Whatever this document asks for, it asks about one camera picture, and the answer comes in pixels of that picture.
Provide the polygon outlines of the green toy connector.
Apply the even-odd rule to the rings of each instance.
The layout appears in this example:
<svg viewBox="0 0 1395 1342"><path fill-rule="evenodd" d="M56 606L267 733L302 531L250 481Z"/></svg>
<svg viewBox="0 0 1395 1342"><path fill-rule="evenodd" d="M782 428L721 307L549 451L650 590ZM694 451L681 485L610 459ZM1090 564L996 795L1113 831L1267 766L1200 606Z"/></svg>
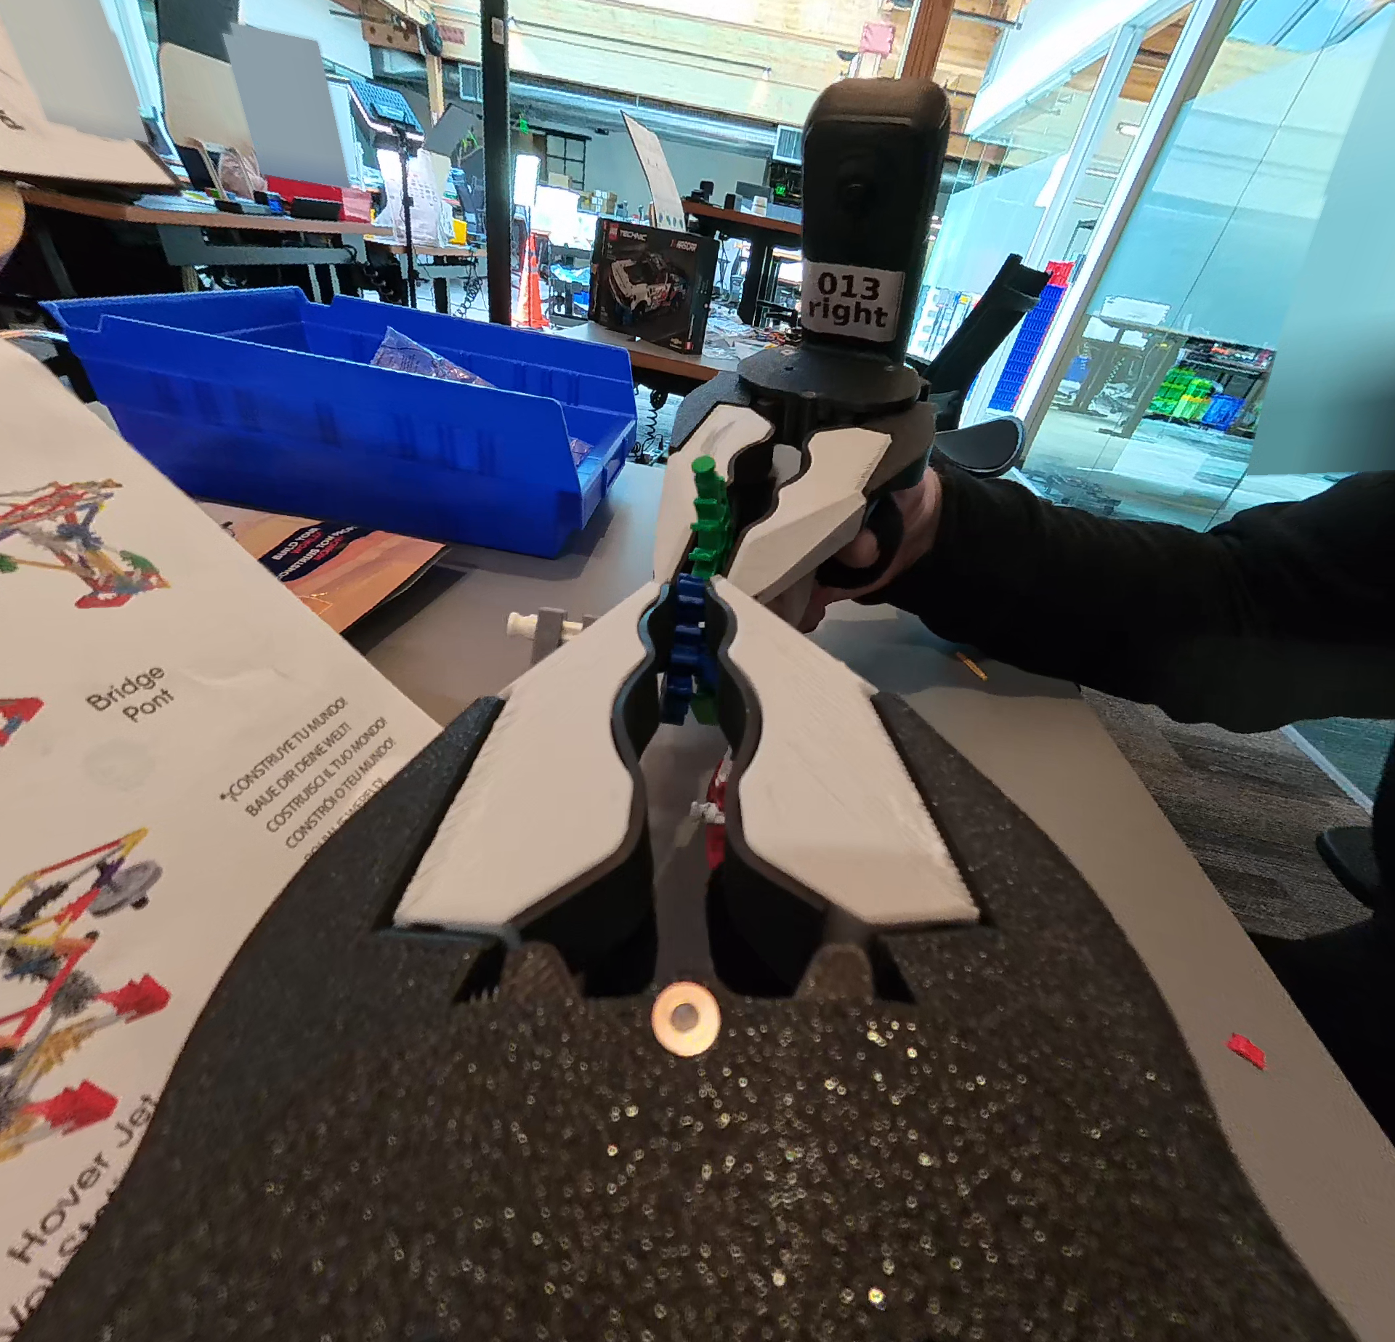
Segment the green toy connector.
<svg viewBox="0 0 1395 1342"><path fill-rule="evenodd" d="M694 542L688 557L688 570L699 579L718 578L736 542L728 481L703 485L703 487L715 487L715 493L699 493L699 485L694 485L694 523L691 523Z"/></svg>

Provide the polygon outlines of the toy instruction booklet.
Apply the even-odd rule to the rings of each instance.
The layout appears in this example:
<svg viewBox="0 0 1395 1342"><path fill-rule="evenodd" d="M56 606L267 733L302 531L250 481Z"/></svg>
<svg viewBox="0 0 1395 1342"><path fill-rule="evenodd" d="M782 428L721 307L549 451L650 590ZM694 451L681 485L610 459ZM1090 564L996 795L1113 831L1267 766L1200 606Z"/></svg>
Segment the toy instruction booklet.
<svg viewBox="0 0 1395 1342"><path fill-rule="evenodd" d="M0 1302L19 1339L237 949L441 727L19 346L0 512Z"/></svg>

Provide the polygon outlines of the green and blue crates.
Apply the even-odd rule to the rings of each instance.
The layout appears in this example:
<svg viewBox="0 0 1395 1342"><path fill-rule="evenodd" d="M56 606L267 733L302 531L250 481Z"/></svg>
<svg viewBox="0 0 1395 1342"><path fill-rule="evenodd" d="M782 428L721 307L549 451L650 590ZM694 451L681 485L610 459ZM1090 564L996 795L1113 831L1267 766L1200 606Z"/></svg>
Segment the green and blue crates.
<svg viewBox="0 0 1395 1342"><path fill-rule="evenodd" d="M1148 399L1148 420L1236 428L1245 420L1245 396L1231 396L1212 374L1175 364Z"/></svg>

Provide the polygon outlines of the long wooden workbench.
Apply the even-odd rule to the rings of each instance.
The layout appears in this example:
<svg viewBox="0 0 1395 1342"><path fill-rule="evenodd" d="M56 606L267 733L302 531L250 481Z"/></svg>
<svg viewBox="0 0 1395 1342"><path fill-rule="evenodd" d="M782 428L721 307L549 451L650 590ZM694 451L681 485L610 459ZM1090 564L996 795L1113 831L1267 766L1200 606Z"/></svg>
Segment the long wooden workbench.
<svg viewBox="0 0 1395 1342"><path fill-rule="evenodd" d="M277 218L277 210L222 210L196 203L125 203L92 195L56 195L19 185L19 197L39 210L92 218L158 237L172 268L345 268L370 252L402 259L394 229L370 223Z"/></svg>

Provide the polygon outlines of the person's right hand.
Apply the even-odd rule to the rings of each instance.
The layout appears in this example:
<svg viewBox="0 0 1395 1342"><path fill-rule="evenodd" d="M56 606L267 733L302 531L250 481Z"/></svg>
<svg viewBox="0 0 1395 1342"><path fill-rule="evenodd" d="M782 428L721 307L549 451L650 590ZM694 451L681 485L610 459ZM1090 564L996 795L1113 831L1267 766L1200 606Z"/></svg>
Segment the person's right hand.
<svg viewBox="0 0 1395 1342"><path fill-rule="evenodd" d="M799 634L813 634L837 601L869 601L882 587L894 587L905 567L917 567L936 551L938 531L938 508L946 508L946 485L938 472L926 472L921 485L894 493L897 517L904 517L904 539L897 553L869 578L865 587L809 587L809 601L799 608Z"/></svg>

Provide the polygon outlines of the person's black clothing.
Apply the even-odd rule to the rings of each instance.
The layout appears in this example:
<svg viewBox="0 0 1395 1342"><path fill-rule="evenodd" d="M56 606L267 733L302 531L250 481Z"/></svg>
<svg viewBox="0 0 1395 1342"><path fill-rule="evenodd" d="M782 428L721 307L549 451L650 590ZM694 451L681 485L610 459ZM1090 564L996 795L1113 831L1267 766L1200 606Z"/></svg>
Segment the person's black clothing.
<svg viewBox="0 0 1395 1342"><path fill-rule="evenodd" d="M1395 756L1373 803L1377 900L1373 916L1278 939L1252 931L1267 968L1343 1069L1373 1120L1395 1136Z"/></svg>

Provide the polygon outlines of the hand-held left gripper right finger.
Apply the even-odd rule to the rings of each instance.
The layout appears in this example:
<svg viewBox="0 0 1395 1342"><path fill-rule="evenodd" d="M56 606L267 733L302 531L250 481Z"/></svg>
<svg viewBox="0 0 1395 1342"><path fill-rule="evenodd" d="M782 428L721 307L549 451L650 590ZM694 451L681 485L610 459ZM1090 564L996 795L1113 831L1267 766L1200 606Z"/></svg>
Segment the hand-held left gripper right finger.
<svg viewBox="0 0 1395 1342"><path fill-rule="evenodd" d="M745 706L721 795L728 862L875 931L981 922L875 687L728 578L715 601Z"/></svg>

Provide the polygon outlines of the blue toy connector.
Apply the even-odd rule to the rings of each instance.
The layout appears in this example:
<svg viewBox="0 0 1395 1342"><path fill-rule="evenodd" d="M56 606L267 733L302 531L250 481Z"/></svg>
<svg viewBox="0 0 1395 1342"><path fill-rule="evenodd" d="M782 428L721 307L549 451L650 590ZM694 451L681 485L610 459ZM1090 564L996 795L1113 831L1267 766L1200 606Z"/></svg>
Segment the blue toy connector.
<svg viewBox="0 0 1395 1342"><path fill-rule="evenodd" d="M674 579L674 649L660 693L665 725L718 725L718 658L703 636L707 579L681 570Z"/></svg>

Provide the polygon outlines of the toy car box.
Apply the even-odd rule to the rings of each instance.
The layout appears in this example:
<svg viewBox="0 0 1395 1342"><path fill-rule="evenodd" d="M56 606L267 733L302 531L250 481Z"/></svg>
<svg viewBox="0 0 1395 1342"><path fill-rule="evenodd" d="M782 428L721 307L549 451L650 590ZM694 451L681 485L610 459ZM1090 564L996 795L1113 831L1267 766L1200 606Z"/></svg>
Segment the toy car box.
<svg viewBox="0 0 1395 1342"><path fill-rule="evenodd" d="M598 218L590 325L681 355L703 350L718 239Z"/></svg>

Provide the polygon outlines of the stack of blue crates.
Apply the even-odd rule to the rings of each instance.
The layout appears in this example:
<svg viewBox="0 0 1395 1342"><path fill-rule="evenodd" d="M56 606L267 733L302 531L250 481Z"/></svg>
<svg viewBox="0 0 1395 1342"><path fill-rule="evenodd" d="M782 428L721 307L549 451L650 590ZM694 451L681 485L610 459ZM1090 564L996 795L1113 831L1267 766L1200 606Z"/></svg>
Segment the stack of blue crates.
<svg viewBox="0 0 1395 1342"><path fill-rule="evenodd" d="M1037 307L1022 314L1014 350L1007 350L1007 359L997 368L997 381L989 391L989 410L1019 416L1022 386L1025 386L1025 378L1037 368L1037 355L1039 355L1039 346L1049 337L1056 307L1070 293L1072 268L1076 262L1049 262L1049 280L1047 280L1039 300L1037 300Z"/></svg>

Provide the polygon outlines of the crinkled clear plastic bag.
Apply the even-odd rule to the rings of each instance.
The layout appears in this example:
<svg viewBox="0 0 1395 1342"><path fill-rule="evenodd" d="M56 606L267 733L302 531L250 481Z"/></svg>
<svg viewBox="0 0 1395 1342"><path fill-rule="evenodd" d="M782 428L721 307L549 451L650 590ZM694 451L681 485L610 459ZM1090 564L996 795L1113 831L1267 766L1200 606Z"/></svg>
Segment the crinkled clear plastic bag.
<svg viewBox="0 0 1395 1342"><path fill-rule="evenodd" d="M596 487L634 448L631 364L559 330L366 307L345 330L361 364L465 381L409 391L393 410L394 451L475 477L539 472L549 487Z"/></svg>

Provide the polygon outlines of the wooden side table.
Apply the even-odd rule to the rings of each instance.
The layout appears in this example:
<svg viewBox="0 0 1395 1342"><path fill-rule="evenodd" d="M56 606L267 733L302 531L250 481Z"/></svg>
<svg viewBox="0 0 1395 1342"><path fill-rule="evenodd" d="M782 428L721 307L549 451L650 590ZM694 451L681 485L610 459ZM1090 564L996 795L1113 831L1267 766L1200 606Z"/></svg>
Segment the wooden side table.
<svg viewBox="0 0 1395 1342"><path fill-rule="evenodd" d="M743 364L743 355L730 355L730 350L681 355L681 350L667 350L667 346L653 346L653 343L634 343L625 330L610 330L598 325L552 327L552 337L625 350L631 381L667 386L667 391L691 391L691 386L699 386L718 374L730 374Z"/></svg>

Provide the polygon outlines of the blue plastic bin with tag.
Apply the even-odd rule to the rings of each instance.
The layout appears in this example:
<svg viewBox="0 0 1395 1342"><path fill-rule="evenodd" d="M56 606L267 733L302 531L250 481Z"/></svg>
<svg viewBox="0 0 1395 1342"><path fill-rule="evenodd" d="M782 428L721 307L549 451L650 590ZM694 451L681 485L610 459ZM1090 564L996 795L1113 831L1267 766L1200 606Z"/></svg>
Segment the blue plastic bin with tag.
<svg viewBox="0 0 1395 1342"><path fill-rule="evenodd" d="M590 493L402 455L393 410L465 381L361 364L366 307L294 284L44 300L113 428L191 500L559 557L625 455Z"/></svg>

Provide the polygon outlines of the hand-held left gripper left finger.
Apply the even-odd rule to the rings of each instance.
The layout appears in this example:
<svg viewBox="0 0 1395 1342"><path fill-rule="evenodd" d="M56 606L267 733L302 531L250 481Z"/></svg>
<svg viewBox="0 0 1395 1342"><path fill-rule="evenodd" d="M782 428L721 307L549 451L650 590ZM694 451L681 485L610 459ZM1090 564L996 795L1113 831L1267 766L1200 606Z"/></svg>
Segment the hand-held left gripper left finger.
<svg viewBox="0 0 1395 1342"><path fill-rule="evenodd" d="M619 699L650 665L639 619L653 606L650 579L500 693L394 925L521 931L650 858L650 796Z"/></svg>

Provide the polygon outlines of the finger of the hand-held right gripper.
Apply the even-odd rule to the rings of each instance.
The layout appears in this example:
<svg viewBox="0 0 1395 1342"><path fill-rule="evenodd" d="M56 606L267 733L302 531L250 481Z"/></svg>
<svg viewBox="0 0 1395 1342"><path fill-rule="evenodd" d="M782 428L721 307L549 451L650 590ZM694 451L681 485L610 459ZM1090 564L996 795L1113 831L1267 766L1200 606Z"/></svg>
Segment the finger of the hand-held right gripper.
<svg viewBox="0 0 1395 1342"><path fill-rule="evenodd" d="M773 423L730 399L688 399L674 420L674 451L660 493L653 579L674 579L691 553L694 525L694 455L715 455L728 485L730 537L760 523L773 501Z"/></svg>
<svg viewBox="0 0 1395 1342"><path fill-rule="evenodd" d="M776 601L808 587L837 551L845 551L865 517L865 485L887 451L880 428L818 428L808 441L797 481L776 485L773 508L743 531L728 564L728 587L749 601Z"/></svg>

